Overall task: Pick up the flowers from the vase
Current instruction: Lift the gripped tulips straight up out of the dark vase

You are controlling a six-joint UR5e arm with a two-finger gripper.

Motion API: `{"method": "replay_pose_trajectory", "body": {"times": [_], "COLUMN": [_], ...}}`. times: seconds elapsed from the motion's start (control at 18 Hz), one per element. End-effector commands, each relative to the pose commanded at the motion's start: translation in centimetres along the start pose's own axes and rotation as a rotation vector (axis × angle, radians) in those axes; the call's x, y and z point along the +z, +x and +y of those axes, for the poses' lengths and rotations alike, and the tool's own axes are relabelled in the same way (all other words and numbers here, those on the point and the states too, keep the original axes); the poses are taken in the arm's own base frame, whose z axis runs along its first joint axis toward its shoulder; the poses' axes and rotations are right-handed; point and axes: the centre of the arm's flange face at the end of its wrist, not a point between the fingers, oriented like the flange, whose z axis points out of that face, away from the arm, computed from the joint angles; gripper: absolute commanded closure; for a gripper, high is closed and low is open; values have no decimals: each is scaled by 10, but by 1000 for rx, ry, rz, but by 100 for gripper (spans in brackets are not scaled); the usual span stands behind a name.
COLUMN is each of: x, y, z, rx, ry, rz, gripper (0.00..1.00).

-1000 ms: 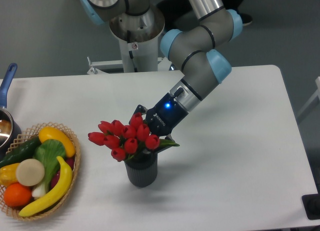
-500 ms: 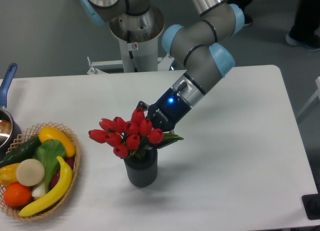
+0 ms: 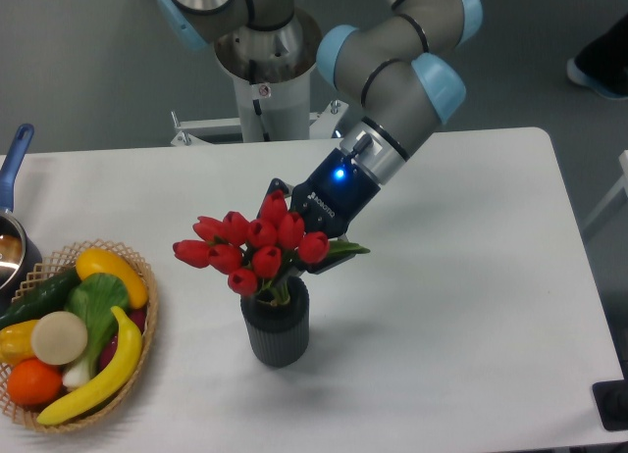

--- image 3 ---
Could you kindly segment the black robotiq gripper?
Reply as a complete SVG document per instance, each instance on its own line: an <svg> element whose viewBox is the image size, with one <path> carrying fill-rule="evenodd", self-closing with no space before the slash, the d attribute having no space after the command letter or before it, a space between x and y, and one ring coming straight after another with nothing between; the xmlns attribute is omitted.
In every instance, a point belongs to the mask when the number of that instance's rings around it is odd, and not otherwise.
<svg viewBox="0 0 628 453"><path fill-rule="evenodd" d="M380 191L380 186L334 149L308 179L293 188L273 178L257 213L258 218L282 218L290 209L304 220L305 231L293 265L319 274L358 253L358 244L341 239L350 222Z"/></svg>

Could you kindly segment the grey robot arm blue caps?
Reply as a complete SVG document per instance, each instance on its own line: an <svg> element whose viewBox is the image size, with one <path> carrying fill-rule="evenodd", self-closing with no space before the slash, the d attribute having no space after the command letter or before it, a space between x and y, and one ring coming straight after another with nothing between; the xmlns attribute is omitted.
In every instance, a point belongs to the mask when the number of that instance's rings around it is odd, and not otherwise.
<svg viewBox="0 0 628 453"><path fill-rule="evenodd" d="M305 139L310 76L358 103L363 118L302 184L274 180L309 231L343 238L351 220L463 102L443 60L482 24L480 0L387 0L392 15L362 31L322 33L294 0L157 0L179 40L212 46L231 77L247 142Z"/></svg>

